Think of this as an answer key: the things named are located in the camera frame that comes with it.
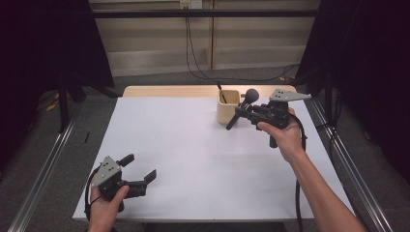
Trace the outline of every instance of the forearm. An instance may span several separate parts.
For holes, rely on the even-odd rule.
[[[319,230],[365,231],[360,222],[335,195],[307,155],[290,162],[307,197]]]

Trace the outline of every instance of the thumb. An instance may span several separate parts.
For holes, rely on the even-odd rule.
[[[122,186],[114,196],[114,199],[111,200],[115,205],[120,205],[121,202],[126,198],[128,192],[130,191],[129,186]]]

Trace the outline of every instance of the black cable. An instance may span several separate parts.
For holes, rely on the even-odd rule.
[[[296,115],[294,115],[294,114],[289,114],[289,115],[299,125],[299,129],[301,131],[302,148],[305,151],[307,149],[307,137],[305,135],[304,126],[302,125],[301,120],[299,120],[299,118],[296,117]],[[302,222],[302,214],[301,214],[301,185],[299,184],[298,180],[296,180],[295,205],[296,205],[296,217],[298,219],[298,224],[299,224],[299,231],[303,232],[304,231],[304,225],[303,225],[303,222]]]
[[[187,35],[186,35],[186,37],[187,37],[187,42],[186,42],[186,44],[187,44],[187,49],[186,49],[187,66],[188,66],[188,70],[190,71],[190,73],[191,73],[193,76],[197,77],[197,78],[200,78],[200,79],[209,79],[209,80],[216,81],[217,83],[218,83],[218,80],[219,80],[219,83],[221,83],[221,84],[226,84],[226,83],[223,83],[221,80],[239,80],[239,81],[256,81],[256,82],[261,81],[261,82],[262,82],[262,81],[269,81],[269,80],[278,79],[278,78],[280,78],[280,77],[286,75],[286,73],[288,73],[289,71],[291,71],[293,68],[299,66],[299,64],[293,64],[293,65],[285,66],[285,67],[283,68],[283,72],[282,72],[281,74],[279,74],[279,75],[277,75],[277,76],[274,76],[274,77],[265,78],[265,79],[248,79],[248,78],[233,78],[233,77],[214,77],[214,78],[212,78],[212,77],[206,75],[201,69],[199,69],[198,63],[197,63],[197,61],[196,61],[195,53],[194,53],[194,51],[193,51],[192,38],[191,38],[191,35],[190,35],[190,19],[189,19],[188,17],[186,17],[185,23],[186,23],[186,34],[187,34]],[[189,47],[190,47],[190,52],[191,52],[191,54],[192,54],[193,61],[194,61],[195,65],[196,65],[196,68],[198,69],[198,71],[199,71],[203,76],[199,76],[199,75],[195,74],[195,73],[192,71],[192,69],[190,68],[189,55],[188,55]]]
[[[84,194],[84,203],[85,203],[85,207],[84,207],[84,213],[85,216],[87,217],[88,220],[90,220],[90,216],[91,216],[91,204],[93,204],[97,199],[95,199],[93,202],[91,202],[91,204],[88,204],[88,192],[90,189],[90,185],[91,185],[91,181],[93,180],[94,175],[100,170],[100,167],[97,167],[96,169],[94,169],[94,171],[91,173],[90,177],[88,178],[87,181],[87,185],[85,187],[85,194]]]
[[[199,69],[198,63],[196,62],[195,53],[194,53],[194,51],[193,51],[192,38],[191,38],[191,36],[190,36],[190,19],[189,19],[188,17],[185,18],[185,24],[186,24],[186,45],[187,45],[187,48],[186,48],[186,59],[187,59],[188,70],[189,70],[190,73],[191,73],[193,76],[195,76],[196,78],[206,79],[206,80],[213,80],[213,81],[215,81],[215,82],[217,82],[217,83],[220,82],[220,83],[222,83],[222,84],[225,84],[225,83],[223,83],[223,82],[221,82],[221,81],[217,81],[216,79],[207,76],[202,70]],[[188,56],[189,47],[190,47],[190,50],[191,50],[192,57],[193,57],[193,60],[194,60],[194,62],[195,62],[196,68],[199,70],[199,72],[200,72],[203,76],[196,75],[196,74],[190,69],[190,61],[189,61],[189,56]]]

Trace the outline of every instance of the hand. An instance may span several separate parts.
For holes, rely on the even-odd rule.
[[[106,201],[101,197],[98,188],[91,190],[91,202],[97,198],[91,205],[91,217],[88,231],[110,232],[117,218],[118,208],[129,192],[129,186],[121,187],[115,194],[114,199]]]
[[[289,107],[289,113],[295,115],[295,110]],[[297,157],[306,155],[302,147],[299,125],[293,118],[289,119],[287,127],[282,130],[264,122],[259,122],[257,126],[274,137],[286,161],[292,163]]]

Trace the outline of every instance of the power outlet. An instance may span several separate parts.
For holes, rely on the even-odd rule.
[[[181,9],[190,9],[190,0],[180,0]]]
[[[181,9],[202,9],[202,0],[180,0]]]
[[[190,0],[190,9],[202,9],[202,0]]]

